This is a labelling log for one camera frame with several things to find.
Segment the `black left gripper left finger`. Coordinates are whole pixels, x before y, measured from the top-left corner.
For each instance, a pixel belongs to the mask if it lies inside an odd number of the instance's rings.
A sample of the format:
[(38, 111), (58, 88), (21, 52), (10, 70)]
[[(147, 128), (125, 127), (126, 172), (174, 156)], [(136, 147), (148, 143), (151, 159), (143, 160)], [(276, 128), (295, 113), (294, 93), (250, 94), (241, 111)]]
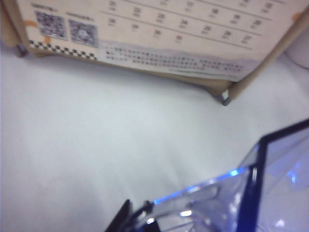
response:
[(132, 202), (130, 199), (125, 200), (121, 208), (118, 210), (105, 232), (117, 232), (121, 225), (127, 220), (132, 212)]

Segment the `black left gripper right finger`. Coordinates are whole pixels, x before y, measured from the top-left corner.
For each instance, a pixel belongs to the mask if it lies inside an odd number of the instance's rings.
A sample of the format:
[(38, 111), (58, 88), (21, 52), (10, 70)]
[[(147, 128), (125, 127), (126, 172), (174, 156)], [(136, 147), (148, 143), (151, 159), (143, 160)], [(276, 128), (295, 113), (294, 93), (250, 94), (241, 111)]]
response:
[(150, 201), (144, 202), (143, 206), (145, 208), (146, 215), (144, 216), (145, 223), (142, 226), (143, 232), (160, 232), (161, 231), (156, 218), (150, 215), (153, 210), (153, 205), (154, 204)]

